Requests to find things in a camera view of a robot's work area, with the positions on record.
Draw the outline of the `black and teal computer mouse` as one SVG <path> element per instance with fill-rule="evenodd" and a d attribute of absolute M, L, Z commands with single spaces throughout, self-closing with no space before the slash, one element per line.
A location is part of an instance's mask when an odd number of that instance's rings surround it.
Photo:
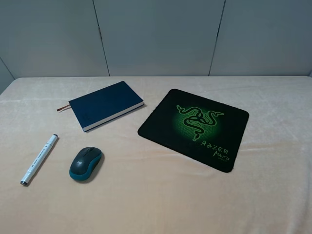
<path fill-rule="evenodd" d="M 85 147 L 76 155 L 69 169 L 73 180 L 87 180 L 102 158 L 102 151 L 96 147 Z"/>

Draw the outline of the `white marker pen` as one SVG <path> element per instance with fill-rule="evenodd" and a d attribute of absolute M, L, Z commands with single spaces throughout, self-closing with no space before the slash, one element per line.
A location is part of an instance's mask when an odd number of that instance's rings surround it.
<path fill-rule="evenodd" d="M 28 185 L 30 179 L 34 176 L 39 166 L 42 164 L 43 160 L 46 158 L 48 153 L 51 151 L 52 147 L 54 146 L 56 140 L 58 138 L 58 135 L 53 134 L 50 139 L 46 142 L 40 153 L 36 156 L 35 160 L 27 170 L 24 177 L 21 179 L 20 184 L 21 185 Z"/>

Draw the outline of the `dark blue notebook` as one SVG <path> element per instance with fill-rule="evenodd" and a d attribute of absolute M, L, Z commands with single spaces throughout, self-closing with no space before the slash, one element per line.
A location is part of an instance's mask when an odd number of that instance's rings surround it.
<path fill-rule="evenodd" d="M 58 112 L 70 107 L 82 130 L 88 132 L 144 105 L 143 99 L 124 81 L 70 100 Z"/>

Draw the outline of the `black green Razer mouse pad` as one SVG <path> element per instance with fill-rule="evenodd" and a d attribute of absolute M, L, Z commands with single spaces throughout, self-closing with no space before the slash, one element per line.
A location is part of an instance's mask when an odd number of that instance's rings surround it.
<path fill-rule="evenodd" d="M 248 119 L 247 111 L 172 89 L 138 129 L 138 135 L 229 173 Z"/>

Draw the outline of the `beige tablecloth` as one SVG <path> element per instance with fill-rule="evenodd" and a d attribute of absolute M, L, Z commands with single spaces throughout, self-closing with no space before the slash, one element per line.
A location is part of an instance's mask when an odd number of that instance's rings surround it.
<path fill-rule="evenodd" d="M 90 132 L 68 100 L 120 77 L 19 78 L 0 96 L 3 234 L 309 234 L 310 77 L 128 77 L 145 106 Z M 148 141 L 138 128 L 171 89 L 250 115 L 230 173 Z M 58 138 L 28 185 L 21 179 Z M 85 147 L 102 158 L 85 181 L 69 175 Z"/>

